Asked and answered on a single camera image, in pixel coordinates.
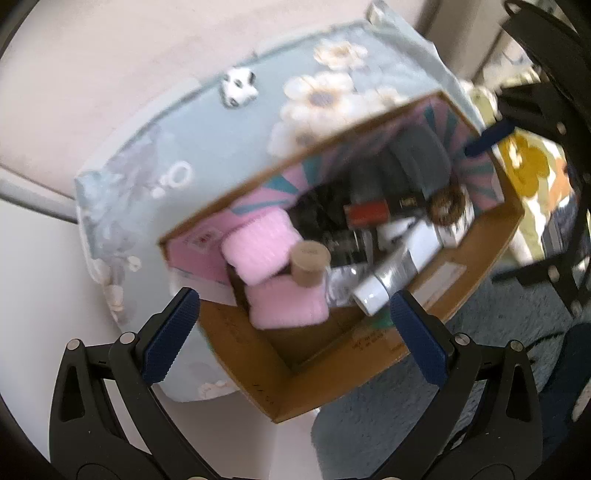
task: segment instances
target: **open box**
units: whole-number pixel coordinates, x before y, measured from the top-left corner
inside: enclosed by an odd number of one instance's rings
[[[478,132],[444,93],[417,99],[282,162],[197,212],[160,241],[168,264],[192,275],[206,299],[198,325],[218,361],[276,423],[346,394],[408,351],[393,327],[364,320],[357,307],[332,309],[320,325],[256,330],[240,287],[232,287],[236,284],[219,251],[220,240],[271,206],[288,209],[351,161],[376,154],[410,123],[428,125],[437,133],[452,159],[453,174],[467,185],[477,210],[460,246],[441,250],[408,287],[416,291],[446,262],[465,265],[464,273],[428,308],[445,321],[505,251],[524,211],[492,153],[472,159],[463,155],[464,145]]]

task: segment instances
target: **brown round object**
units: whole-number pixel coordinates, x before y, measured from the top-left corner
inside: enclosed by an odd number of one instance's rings
[[[459,185],[450,185],[433,194],[429,200],[428,215],[435,225],[456,223],[466,210],[466,197]]]
[[[324,280],[330,265],[330,252],[322,244],[306,240],[295,244],[290,251],[291,276],[300,287],[315,287]]]

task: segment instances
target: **gray carpet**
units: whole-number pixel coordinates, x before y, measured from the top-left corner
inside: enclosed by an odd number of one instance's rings
[[[519,339],[527,346],[590,319],[589,312],[573,319],[549,284],[522,288],[516,281],[493,285],[486,280],[447,327],[452,333],[467,333],[481,345],[504,346]],[[554,369],[562,341],[561,335],[530,351],[538,391]],[[483,386],[480,382],[473,389],[456,431],[470,423]],[[406,437],[436,391],[409,356],[324,406],[312,428],[324,479],[372,474]]]

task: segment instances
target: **light blue floral tablecloth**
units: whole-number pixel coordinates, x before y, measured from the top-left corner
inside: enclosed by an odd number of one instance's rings
[[[396,105],[444,90],[480,127],[474,109],[432,44],[382,2],[367,19],[340,25],[244,62],[256,100],[220,101],[220,78],[177,98],[114,155],[76,177],[82,243],[122,331],[139,331],[178,282],[158,239],[215,198],[323,136]],[[236,390],[193,329],[166,379],[177,401]]]

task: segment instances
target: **white tube cap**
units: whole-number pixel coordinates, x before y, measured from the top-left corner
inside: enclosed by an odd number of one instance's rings
[[[382,283],[370,275],[353,290],[353,299],[359,308],[371,317],[388,303],[390,296]]]

